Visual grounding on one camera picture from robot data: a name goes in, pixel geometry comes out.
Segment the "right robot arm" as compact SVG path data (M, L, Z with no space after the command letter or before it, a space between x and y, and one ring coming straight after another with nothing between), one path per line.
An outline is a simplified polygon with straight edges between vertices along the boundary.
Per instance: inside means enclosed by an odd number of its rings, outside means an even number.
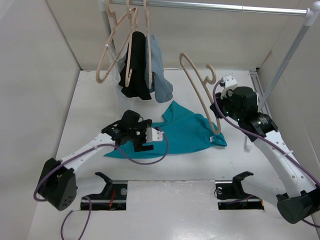
M232 179L231 191L240 198L253 195L274 205L290 224L304 221L320 210L320 182L285 144L276 123L258 110L257 93L239 86L213 91L210 109L218 119L244 133L266 157L277 177L244 171Z

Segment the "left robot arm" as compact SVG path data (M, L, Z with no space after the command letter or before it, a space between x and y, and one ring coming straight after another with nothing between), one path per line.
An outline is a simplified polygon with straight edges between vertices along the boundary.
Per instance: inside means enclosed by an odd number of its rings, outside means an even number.
M77 179L102 150L107 153L131 142L135 152L153 150L154 142L163 140L163 133L152 127L152 120L142 120L132 110L124 112L121 119L104 127L92 141L61 159L48 159L43 166L33 193L37 202L48 202L59 211L67 209L75 200Z

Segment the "teal t shirt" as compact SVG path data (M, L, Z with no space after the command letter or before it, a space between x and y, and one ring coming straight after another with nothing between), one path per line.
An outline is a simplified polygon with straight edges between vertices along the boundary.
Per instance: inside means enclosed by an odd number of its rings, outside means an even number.
M163 122L155 122L153 128L159 127L168 139L167 154L182 155L199 152L213 146L226 147L227 142L222 133L212 132L207 118L199 113L181 106L175 101L169 105L162 114ZM132 159L152 159L162 157L166 151L166 142L153 142L154 149L150 151L135 152L133 144L127 142L120 149ZM104 157L125 159L118 150L104 155Z

